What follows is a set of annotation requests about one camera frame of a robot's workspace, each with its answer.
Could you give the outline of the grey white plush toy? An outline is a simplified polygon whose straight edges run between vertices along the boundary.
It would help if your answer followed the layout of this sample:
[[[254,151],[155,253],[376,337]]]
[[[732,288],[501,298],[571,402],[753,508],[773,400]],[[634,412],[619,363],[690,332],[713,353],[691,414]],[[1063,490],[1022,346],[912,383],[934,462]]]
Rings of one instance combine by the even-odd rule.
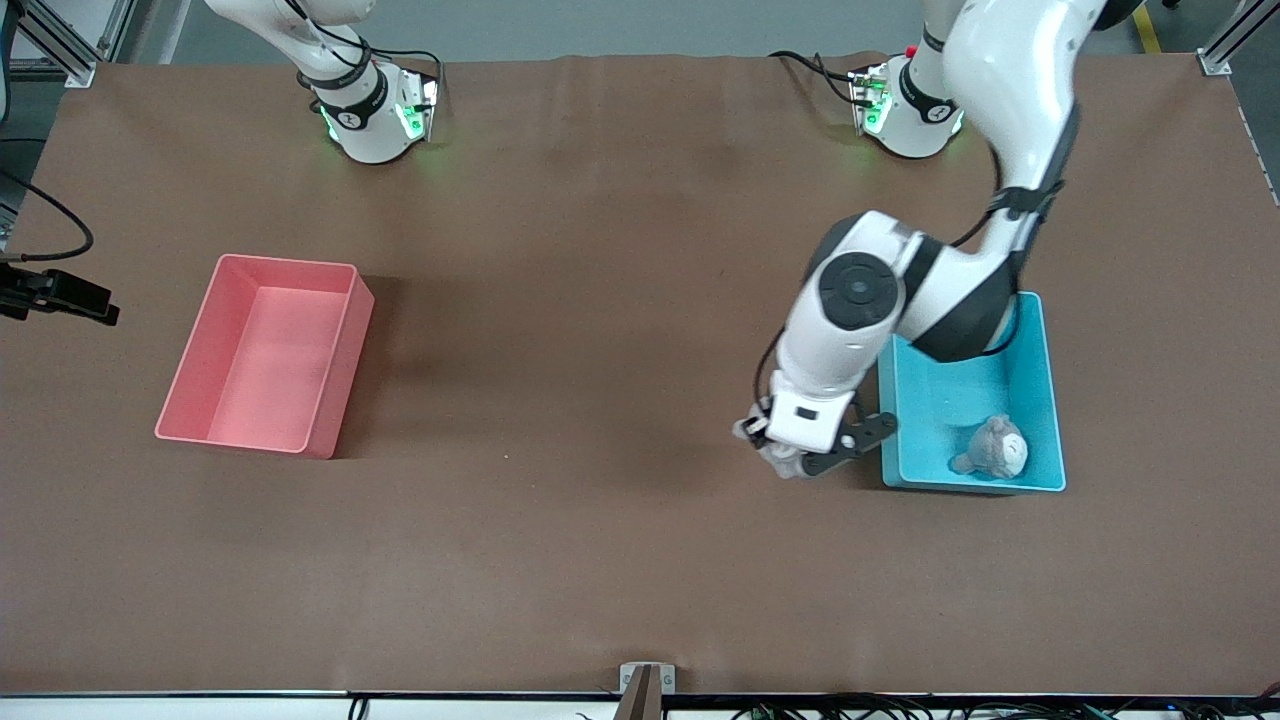
[[[763,415],[750,415],[733,424],[733,436],[749,442],[759,457],[764,460],[782,479],[803,475],[803,451],[790,445],[771,439],[765,430],[769,420]]]
[[[963,451],[948,461],[948,469],[983,480],[1012,480],[1024,473],[1029,455],[1021,430],[1007,414],[1000,414],[974,430]]]

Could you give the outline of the pink plastic box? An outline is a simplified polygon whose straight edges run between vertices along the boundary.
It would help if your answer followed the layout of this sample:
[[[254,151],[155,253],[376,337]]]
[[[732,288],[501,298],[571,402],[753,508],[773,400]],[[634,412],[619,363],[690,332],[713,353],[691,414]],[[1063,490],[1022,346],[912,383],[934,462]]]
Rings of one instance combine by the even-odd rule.
[[[155,436],[333,457],[374,307],[351,264],[220,256]]]

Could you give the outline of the blue plastic box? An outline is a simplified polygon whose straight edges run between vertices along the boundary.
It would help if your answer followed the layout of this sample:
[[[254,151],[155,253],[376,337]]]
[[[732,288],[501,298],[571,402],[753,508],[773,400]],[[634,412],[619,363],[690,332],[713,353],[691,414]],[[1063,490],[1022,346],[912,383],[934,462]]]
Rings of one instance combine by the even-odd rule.
[[[1060,493],[1068,486],[1050,345],[1039,295],[1019,295],[1018,331],[1000,354],[942,364],[893,336],[877,366],[879,407],[899,419],[882,446],[891,488],[980,495]],[[1005,415],[1029,446],[1023,473],[997,479],[952,470],[973,436]]]

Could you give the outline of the brown table cover mat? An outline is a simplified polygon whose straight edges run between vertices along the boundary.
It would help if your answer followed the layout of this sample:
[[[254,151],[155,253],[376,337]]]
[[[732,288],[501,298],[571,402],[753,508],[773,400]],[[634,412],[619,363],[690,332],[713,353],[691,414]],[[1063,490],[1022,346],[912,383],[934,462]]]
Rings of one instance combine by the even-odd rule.
[[[1068,488],[781,480],[731,434],[820,237],[946,240],[992,165],[901,161],[767,59],[454,64],[438,145],[343,156],[285,67],[105,67],[35,169],[115,327],[0,319],[0,692],[1252,694],[1280,680],[1280,210],[1188,55],[1087,56],[1028,263]],[[375,297],[330,461],[159,439],[237,252]]]

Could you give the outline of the aluminium frame profile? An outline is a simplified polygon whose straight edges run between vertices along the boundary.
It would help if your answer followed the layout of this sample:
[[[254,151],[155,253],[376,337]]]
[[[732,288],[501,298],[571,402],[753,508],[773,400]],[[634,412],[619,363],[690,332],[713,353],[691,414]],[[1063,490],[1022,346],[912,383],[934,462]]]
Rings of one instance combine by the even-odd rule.
[[[8,77],[87,88],[115,60],[140,0],[0,0],[0,60]]]
[[[1230,17],[1196,50],[1204,76],[1230,76],[1230,60],[1271,19],[1280,17],[1280,0],[1239,0]]]

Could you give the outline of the white table edge rail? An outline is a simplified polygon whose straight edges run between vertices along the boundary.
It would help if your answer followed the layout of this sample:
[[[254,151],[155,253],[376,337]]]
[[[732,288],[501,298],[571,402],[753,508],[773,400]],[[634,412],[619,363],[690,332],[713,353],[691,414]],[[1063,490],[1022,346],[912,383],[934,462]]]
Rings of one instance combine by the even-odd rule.
[[[1280,720],[1257,694],[192,691],[0,694],[0,720]]]

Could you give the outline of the grey metal bracket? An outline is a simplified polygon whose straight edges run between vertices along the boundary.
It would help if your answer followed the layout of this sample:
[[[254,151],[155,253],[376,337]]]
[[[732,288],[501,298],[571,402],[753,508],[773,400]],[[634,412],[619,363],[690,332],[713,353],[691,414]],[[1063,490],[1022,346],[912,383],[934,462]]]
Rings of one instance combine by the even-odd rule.
[[[658,661],[636,661],[627,662],[620,666],[620,688],[618,694],[623,694],[632,679],[643,674],[644,667],[652,667],[653,679],[658,680],[662,694],[676,694],[678,692],[677,684],[677,666],[675,664],[658,662]]]

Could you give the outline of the brown post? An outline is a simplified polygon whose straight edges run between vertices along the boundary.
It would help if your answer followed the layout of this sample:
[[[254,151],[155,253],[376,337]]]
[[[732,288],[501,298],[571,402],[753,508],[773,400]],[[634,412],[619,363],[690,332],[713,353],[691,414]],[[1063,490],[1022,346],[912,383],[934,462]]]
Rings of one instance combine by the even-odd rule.
[[[631,680],[612,720],[663,720],[663,694],[652,676],[652,667],[644,667],[643,674]]]

